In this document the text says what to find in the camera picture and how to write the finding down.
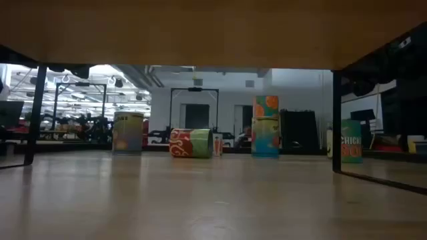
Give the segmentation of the short orange and green can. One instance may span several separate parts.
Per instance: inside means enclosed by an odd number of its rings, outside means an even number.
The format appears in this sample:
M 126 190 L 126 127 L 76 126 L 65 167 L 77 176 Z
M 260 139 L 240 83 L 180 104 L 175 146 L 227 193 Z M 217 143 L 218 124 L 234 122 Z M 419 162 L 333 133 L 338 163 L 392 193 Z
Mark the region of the short orange and green can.
M 277 95 L 257 95 L 253 102 L 254 117 L 279 117 L 279 98 Z

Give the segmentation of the dark computer monitor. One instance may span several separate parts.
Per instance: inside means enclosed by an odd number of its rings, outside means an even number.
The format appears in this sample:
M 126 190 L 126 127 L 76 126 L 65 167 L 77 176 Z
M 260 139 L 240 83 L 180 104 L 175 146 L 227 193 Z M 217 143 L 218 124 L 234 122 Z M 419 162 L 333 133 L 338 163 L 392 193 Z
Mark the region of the dark computer monitor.
M 0 101 L 0 126 L 15 127 L 19 123 L 23 105 L 23 101 Z

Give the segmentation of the grey ceiling duct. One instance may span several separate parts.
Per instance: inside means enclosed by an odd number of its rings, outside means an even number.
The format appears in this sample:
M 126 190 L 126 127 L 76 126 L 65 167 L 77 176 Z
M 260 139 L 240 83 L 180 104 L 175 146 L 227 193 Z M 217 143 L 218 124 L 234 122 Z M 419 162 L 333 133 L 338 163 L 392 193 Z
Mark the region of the grey ceiling duct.
M 112 65 L 112 67 L 122 72 L 123 76 L 139 89 L 164 88 L 151 65 Z

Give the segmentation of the black wall television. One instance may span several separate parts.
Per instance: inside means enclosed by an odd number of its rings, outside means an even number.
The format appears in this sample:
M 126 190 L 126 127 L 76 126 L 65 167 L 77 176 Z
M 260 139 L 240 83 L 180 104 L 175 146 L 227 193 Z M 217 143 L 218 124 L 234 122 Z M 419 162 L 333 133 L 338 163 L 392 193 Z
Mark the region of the black wall television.
M 244 105 L 242 107 L 242 127 L 251 127 L 253 117 L 253 107 L 251 105 Z

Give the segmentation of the yellow and grey tall can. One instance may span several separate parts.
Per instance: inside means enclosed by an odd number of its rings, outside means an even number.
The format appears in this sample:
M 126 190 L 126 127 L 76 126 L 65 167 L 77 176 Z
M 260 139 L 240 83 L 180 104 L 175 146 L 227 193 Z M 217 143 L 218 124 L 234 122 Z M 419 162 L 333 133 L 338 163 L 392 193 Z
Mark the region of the yellow and grey tall can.
M 143 114 L 118 111 L 113 119 L 114 155 L 140 155 L 143 140 Z

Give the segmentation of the black background station frame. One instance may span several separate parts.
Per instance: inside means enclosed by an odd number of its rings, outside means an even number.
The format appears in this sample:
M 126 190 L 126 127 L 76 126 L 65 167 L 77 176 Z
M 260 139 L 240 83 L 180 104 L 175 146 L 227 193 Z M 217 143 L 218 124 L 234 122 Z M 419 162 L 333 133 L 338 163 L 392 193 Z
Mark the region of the black background station frame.
M 54 130 L 56 126 L 56 118 L 57 118 L 57 104 L 58 104 L 58 96 L 68 89 L 69 86 L 76 86 L 76 87 L 89 87 L 94 86 L 95 88 L 98 88 L 99 86 L 103 87 L 103 91 L 101 92 L 103 94 L 103 101 L 101 106 L 101 117 L 105 117 L 105 104 L 107 100 L 107 85 L 104 83 L 90 83 L 90 82 L 75 82 L 75 83 L 57 83 L 55 88 L 55 99 L 54 99 L 54 106 L 53 106 L 53 116 L 52 116 L 52 124 L 50 130 Z M 81 106 L 86 107 L 98 107 L 97 103 L 83 101 L 83 102 L 72 102 L 72 101 L 65 101 L 65 104 L 72 109 L 76 109 Z
M 188 92 L 202 92 L 202 91 L 214 91 L 216 92 L 216 125 L 215 125 L 215 129 L 218 130 L 218 113 L 219 113 L 219 100 L 220 100 L 220 90 L 219 89 L 204 89 L 201 87 L 188 87 L 188 88 L 184 88 L 184 87 L 172 87 L 170 89 L 170 94 L 169 94 L 169 124 L 168 127 L 170 129 L 172 129 L 172 124 L 171 124 L 171 118 L 172 118 L 172 106 L 173 106 L 173 98 L 177 97 L 177 95 L 174 95 L 173 92 L 175 90 L 185 90 Z

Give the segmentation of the black curtain panel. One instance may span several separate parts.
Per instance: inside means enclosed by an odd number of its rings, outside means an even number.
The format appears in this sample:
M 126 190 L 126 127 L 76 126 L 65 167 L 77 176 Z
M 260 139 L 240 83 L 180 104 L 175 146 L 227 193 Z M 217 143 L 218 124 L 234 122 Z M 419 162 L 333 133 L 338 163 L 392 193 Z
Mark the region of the black curtain panel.
M 318 130 L 314 111 L 280 111 L 280 129 L 284 149 L 318 150 Z

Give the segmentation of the person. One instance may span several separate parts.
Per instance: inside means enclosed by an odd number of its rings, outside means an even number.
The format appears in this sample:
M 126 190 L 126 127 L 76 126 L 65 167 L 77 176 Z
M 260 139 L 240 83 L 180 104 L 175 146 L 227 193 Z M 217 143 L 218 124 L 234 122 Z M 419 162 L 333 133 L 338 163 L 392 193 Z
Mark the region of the person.
M 237 136 L 234 142 L 235 149 L 248 148 L 252 144 L 252 128 L 250 126 L 244 127 L 244 130 Z

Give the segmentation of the small white carrot can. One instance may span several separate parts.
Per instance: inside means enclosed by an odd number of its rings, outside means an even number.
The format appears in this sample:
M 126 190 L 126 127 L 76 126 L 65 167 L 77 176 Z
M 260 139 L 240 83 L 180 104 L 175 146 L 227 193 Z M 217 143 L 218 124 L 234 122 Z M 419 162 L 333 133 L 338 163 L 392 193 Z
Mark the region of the small white carrot can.
M 223 153 L 223 135 L 221 133 L 213 134 L 213 155 L 221 157 Z

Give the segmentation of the blue and yellow tall can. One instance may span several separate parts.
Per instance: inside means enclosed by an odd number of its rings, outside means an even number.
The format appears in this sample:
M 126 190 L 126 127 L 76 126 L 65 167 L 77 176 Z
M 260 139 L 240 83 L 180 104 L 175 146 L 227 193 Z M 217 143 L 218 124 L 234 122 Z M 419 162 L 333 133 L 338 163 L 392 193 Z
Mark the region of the blue and yellow tall can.
M 279 119 L 255 117 L 252 119 L 252 156 L 277 159 L 279 157 Z

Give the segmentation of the small black monitor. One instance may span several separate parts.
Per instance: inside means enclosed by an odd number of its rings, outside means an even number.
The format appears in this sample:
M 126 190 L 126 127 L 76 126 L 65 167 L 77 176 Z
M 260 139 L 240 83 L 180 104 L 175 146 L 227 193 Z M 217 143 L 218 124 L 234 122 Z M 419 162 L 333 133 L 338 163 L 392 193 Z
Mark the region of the small black monitor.
M 372 109 L 365 109 L 359 111 L 353 111 L 350 113 L 350 119 L 355 121 L 366 121 L 375 120 L 376 116 Z

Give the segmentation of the large black panel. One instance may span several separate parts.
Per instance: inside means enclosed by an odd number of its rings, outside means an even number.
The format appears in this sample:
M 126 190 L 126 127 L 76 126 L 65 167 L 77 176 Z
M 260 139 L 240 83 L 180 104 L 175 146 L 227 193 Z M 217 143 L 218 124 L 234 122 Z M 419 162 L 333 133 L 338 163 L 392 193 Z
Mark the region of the large black panel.
M 385 133 L 427 135 L 427 78 L 397 80 L 381 93 L 381 105 Z

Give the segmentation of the wooden shelf with black legs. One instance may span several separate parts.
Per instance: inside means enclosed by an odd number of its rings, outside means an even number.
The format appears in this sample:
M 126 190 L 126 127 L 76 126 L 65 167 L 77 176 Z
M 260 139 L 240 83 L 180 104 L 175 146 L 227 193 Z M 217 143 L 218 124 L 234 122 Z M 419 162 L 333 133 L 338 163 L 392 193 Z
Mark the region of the wooden shelf with black legs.
M 341 70 L 415 26 L 427 0 L 0 0 L 0 60 Z

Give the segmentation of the red and green can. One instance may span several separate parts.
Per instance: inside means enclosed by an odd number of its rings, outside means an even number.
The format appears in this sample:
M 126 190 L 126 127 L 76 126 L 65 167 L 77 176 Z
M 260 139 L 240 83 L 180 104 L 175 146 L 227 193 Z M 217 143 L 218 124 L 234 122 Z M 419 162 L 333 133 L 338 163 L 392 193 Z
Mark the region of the red and green can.
M 211 129 L 172 129 L 169 152 L 173 157 L 209 159 L 213 154 Z

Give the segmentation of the red box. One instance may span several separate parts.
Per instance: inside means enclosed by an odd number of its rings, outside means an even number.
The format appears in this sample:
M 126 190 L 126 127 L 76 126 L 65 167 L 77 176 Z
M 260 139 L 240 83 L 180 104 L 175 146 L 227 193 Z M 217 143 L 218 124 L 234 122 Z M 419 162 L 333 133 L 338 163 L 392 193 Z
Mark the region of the red box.
M 372 149 L 375 151 L 402 152 L 402 149 L 399 145 L 376 144 L 373 145 Z

